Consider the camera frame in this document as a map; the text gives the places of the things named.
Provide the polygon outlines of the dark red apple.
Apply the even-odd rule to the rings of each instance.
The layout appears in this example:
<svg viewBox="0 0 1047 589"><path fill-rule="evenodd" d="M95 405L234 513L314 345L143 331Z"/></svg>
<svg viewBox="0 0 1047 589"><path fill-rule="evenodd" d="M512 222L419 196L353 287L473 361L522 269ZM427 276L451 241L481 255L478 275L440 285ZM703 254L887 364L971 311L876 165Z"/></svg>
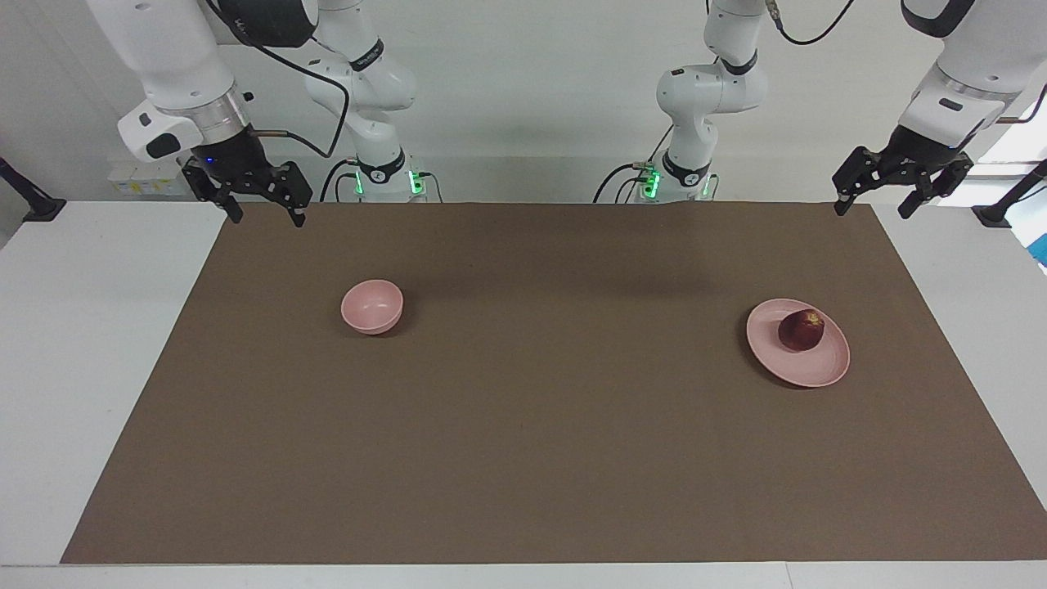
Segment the dark red apple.
<svg viewBox="0 0 1047 589"><path fill-rule="evenodd" d="M825 335L825 321L819 312L805 308L783 317L777 329L780 343L792 352L818 347Z"/></svg>

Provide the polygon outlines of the pink bowl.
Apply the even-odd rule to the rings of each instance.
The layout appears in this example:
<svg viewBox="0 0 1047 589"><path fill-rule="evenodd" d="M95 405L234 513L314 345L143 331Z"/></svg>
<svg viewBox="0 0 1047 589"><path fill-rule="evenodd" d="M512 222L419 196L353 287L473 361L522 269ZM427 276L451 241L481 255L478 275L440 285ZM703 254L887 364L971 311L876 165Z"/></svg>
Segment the pink bowl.
<svg viewBox="0 0 1047 589"><path fill-rule="evenodd" d="M373 279L348 290L339 311L348 327L363 335L382 335L396 327L404 305L403 292L396 284Z"/></svg>

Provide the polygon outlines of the pink plate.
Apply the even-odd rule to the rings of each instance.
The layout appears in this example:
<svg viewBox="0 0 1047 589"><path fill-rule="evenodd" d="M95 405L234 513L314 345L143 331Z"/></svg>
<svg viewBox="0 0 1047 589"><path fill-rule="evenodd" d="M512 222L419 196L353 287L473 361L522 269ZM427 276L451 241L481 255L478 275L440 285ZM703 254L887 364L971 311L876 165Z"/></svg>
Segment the pink plate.
<svg viewBox="0 0 1047 589"><path fill-rule="evenodd" d="M781 342L778 327L790 314L803 310L819 314L824 332L811 350L796 352ZM749 350L764 369L802 388L837 384L852 364L852 350L833 318L799 299L767 299L755 305L745 321L745 339Z"/></svg>

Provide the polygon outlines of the black clamp stand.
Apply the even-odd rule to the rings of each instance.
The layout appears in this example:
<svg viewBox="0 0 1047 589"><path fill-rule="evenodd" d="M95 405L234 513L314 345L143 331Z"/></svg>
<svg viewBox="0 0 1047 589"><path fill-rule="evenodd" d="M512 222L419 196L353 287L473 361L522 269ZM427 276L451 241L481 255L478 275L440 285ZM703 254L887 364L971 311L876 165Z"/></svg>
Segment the black clamp stand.
<svg viewBox="0 0 1047 589"><path fill-rule="evenodd" d="M3 157L0 157L0 178L10 184L12 190L29 205L29 212L23 217L24 223L49 223L67 205L66 199L55 198L42 190L25 175L12 167Z"/></svg>
<svg viewBox="0 0 1047 589"><path fill-rule="evenodd" d="M1047 158L1043 158L1035 164L1035 168L1018 179L994 204L976 205L971 210L984 227L1009 230L1011 225L1006 220L1009 209L1044 189L1047 189Z"/></svg>

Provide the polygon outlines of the white boxes with yellow labels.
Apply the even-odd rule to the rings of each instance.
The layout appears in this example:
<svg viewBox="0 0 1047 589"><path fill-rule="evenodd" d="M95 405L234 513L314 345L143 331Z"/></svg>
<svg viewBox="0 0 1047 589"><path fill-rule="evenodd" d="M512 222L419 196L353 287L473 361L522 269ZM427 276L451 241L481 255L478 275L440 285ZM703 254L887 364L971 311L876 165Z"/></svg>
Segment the white boxes with yellow labels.
<svg viewBox="0 0 1047 589"><path fill-rule="evenodd" d="M108 180L122 197L193 198L176 160L160 163L116 161L110 164Z"/></svg>

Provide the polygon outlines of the brown table mat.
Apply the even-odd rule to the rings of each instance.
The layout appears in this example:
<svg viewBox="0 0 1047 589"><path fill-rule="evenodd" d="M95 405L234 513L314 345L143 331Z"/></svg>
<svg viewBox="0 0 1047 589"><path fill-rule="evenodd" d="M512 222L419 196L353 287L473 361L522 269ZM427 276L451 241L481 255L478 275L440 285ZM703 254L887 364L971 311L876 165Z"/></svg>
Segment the brown table mat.
<svg viewBox="0 0 1047 589"><path fill-rule="evenodd" d="M226 223L67 564L1047 560L1047 511L869 208L272 206ZM346 292L402 290L396 327ZM779 380L749 312L852 360Z"/></svg>

